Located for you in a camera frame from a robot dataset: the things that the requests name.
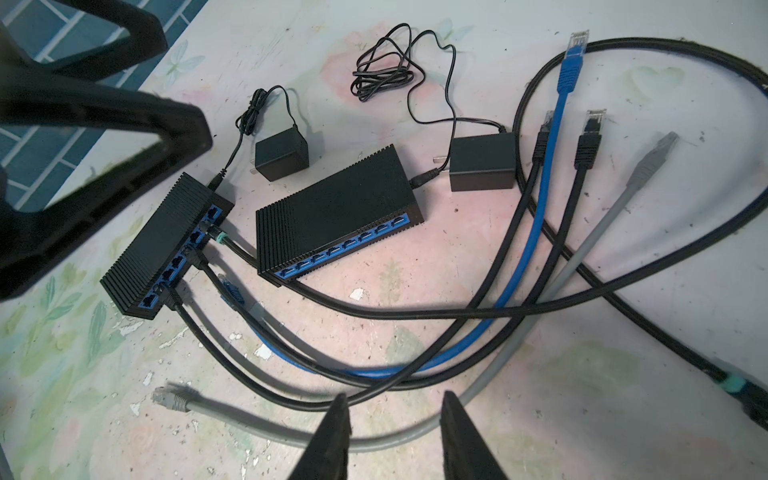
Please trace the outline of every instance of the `table surface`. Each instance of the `table surface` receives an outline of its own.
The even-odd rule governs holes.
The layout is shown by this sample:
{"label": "table surface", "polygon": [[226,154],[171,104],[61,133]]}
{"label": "table surface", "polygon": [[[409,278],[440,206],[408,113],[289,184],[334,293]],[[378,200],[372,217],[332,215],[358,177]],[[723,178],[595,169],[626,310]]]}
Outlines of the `table surface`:
{"label": "table surface", "polygon": [[[445,154],[448,124],[417,125],[404,90],[365,104],[349,93],[361,51],[402,21],[433,28],[459,50],[452,100],[460,114],[508,126],[526,82],[563,50],[572,31],[591,39],[684,37],[768,65],[768,5],[760,0],[616,2],[410,2],[372,6],[337,0],[254,5],[208,2],[142,90],[199,106],[214,147],[185,168],[202,182],[237,140],[234,119],[256,88],[291,89],[310,168],[273,183],[249,173],[247,138],[220,192],[236,206],[224,227],[255,241],[255,209],[296,192],[388,144],[409,176]],[[413,95],[417,115],[446,115],[449,57],[425,41],[415,56],[427,82]],[[535,95],[522,128],[529,159],[556,75]],[[282,98],[270,103],[256,139],[290,125]],[[768,183],[766,102],[746,82],[689,58],[649,51],[590,54],[568,101],[547,218],[557,223],[574,175],[575,142],[587,109],[607,108],[603,144],[568,238],[577,246],[621,192],[636,161],[668,131],[681,141],[664,169],[630,203],[587,258],[603,279],[654,260],[719,225]],[[458,135],[491,133],[458,126]],[[151,139],[107,132],[60,196]],[[320,415],[291,412],[255,397],[225,375],[180,319],[127,318],[98,280],[161,202],[176,176],[114,218],[20,299],[0,306],[0,431],[17,478],[285,478],[301,451],[250,437],[221,422],[151,404],[152,390],[181,382],[202,394],[285,425],[314,428]],[[361,306],[464,304],[480,284],[519,192],[452,194],[446,175],[416,191],[425,223],[304,278],[331,296],[363,289]],[[521,227],[526,232],[531,219]],[[758,217],[715,247],[620,291],[631,305],[710,358],[768,382],[768,329],[760,298],[768,280]],[[519,258],[518,235],[501,278]],[[414,358],[446,321],[372,322],[325,310],[275,289],[218,245],[214,269],[241,286],[317,349],[355,365]],[[539,246],[520,291],[530,289],[548,252]],[[566,293],[586,287],[572,280]],[[304,389],[344,390],[272,356],[204,276],[183,290],[232,345],[270,375]],[[490,298],[500,291],[495,286]],[[492,331],[498,331],[495,325]],[[387,393],[352,407],[353,434],[411,425],[461,392],[478,374],[432,389]],[[547,315],[468,413],[509,478],[765,478],[768,434],[706,376],[656,343],[603,300]],[[432,432],[408,445],[351,455],[350,478],[441,478],[442,447]]]}

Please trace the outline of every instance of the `blue port panel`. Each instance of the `blue port panel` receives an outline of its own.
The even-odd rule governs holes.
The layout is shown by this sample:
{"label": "blue port panel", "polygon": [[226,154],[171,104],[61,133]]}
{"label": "blue port panel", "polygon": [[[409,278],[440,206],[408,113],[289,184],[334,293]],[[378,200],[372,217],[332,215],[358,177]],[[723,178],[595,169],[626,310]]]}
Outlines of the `blue port panel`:
{"label": "blue port panel", "polygon": [[366,243],[375,240],[382,235],[391,233],[394,230],[399,230],[409,223],[411,223],[411,220],[408,218],[408,214],[400,215],[393,220],[377,225],[370,230],[366,230],[356,237],[344,240],[338,245],[334,245],[333,247],[330,247],[323,252],[312,255],[310,258],[296,262],[291,266],[287,266],[280,272],[277,272],[276,275],[283,280],[287,280],[290,277],[299,275],[303,271],[308,270],[316,265],[327,262],[328,260],[341,255],[342,253],[349,252],[350,250],[357,250]]}
{"label": "blue port panel", "polygon": [[[205,214],[205,217],[203,217],[200,222],[202,223],[204,221],[209,221],[213,223],[220,215],[221,209],[216,205],[211,205],[208,209],[208,212]],[[176,252],[174,258],[169,262],[168,265],[165,266],[165,269],[163,270],[163,273],[160,274],[160,278],[157,279],[157,282],[154,283],[152,288],[149,289],[149,292],[147,292],[147,295],[145,295],[142,301],[139,302],[139,308],[152,310],[157,305],[158,297],[155,293],[155,288],[161,283],[170,284],[172,281],[174,281],[176,275],[178,275],[178,273],[181,271],[181,267],[183,267],[187,262],[187,258],[184,256],[184,248],[197,248],[197,246],[200,245],[200,242],[203,241],[203,238],[205,238],[205,233],[200,230],[200,224],[198,224],[194,230],[192,230],[192,233],[190,234],[189,238],[187,238],[187,241],[184,243],[184,245],[179,249],[178,252]]]}

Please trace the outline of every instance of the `black network switch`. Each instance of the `black network switch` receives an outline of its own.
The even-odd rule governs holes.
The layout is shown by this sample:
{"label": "black network switch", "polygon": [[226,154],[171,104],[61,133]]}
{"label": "black network switch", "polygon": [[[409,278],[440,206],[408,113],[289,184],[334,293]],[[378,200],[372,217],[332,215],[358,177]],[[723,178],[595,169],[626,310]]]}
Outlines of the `black network switch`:
{"label": "black network switch", "polygon": [[131,245],[101,278],[101,285],[124,315],[153,319],[162,304],[155,287],[176,286],[190,264],[182,250],[203,248],[200,231],[207,220],[216,225],[234,207],[188,174],[182,174]]}
{"label": "black network switch", "polygon": [[423,221],[389,145],[257,210],[259,275],[279,286]]}

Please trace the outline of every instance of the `green band on cable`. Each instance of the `green band on cable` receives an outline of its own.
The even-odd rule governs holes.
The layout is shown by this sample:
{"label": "green band on cable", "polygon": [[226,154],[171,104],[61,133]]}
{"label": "green band on cable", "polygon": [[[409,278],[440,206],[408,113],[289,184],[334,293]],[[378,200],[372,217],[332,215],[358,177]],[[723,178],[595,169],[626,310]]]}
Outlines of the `green band on cable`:
{"label": "green band on cable", "polygon": [[746,385],[746,379],[733,373],[728,374],[728,378],[720,382],[720,388],[728,393],[738,393]]}

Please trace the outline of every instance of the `blue tile floor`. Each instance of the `blue tile floor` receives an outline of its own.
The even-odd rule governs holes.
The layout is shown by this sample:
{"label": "blue tile floor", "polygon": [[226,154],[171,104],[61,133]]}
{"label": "blue tile floor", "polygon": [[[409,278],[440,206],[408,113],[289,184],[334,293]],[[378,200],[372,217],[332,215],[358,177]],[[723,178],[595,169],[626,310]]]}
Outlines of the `blue tile floor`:
{"label": "blue tile floor", "polygon": [[[207,0],[124,0],[157,16],[172,45]],[[122,35],[116,25],[55,0],[0,0],[0,18],[29,56],[41,63],[89,50]],[[137,90],[163,55],[101,81]],[[42,210],[104,130],[0,125],[0,167],[8,175],[5,201],[16,210]]]}

